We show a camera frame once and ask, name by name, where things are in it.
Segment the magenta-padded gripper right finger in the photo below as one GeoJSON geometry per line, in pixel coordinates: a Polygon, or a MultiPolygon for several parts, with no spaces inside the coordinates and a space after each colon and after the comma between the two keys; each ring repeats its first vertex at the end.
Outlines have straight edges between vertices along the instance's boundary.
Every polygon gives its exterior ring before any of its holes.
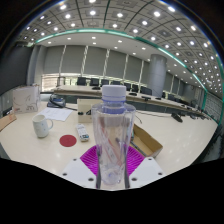
{"type": "Polygon", "coordinates": [[[144,157],[132,147],[127,153],[127,174],[131,189],[143,187],[166,176],[153,157],[144,157]]]}

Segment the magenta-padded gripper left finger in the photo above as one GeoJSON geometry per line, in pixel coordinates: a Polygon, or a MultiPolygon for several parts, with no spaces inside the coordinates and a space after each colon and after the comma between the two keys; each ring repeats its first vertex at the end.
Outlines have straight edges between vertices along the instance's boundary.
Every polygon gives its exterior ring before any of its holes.
{"type": "Polygon", "coordinates": [[[61,177],[81,187],[95,189],[97,172],[98,156],[93,146],[80,158],[72,159],[62,171],[61,177]]]}

